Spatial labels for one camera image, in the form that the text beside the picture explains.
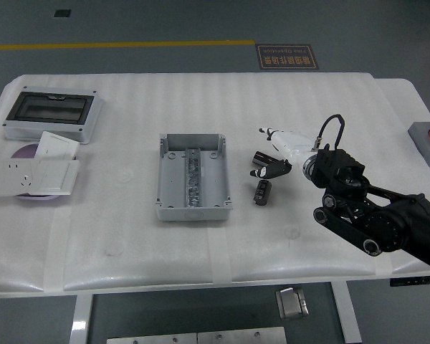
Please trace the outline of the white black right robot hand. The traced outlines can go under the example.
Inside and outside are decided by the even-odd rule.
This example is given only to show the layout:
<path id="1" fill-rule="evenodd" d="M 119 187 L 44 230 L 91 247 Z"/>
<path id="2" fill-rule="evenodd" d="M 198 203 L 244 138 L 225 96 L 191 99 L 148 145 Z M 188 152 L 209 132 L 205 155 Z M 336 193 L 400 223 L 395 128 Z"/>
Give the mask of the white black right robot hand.
<path id="1" fill-rule="evenodd" d="M 302 171 L 308 180 L 311 179 L 317 149 L 314 143 L 305 135 L 298 132 L 287 132 L 283 130 L 273 130 L 271 128 L 260 128 L 259 132 L 267 136 L 272 146 L 282 156 L 282 160 L 272 160 L 266 162 L 261 160 L 256 154 L 254 162 L 262 167 L 250 171 L 250 176 L 262 179 L 272 179 L 288 174 L 293 166 Z"/>

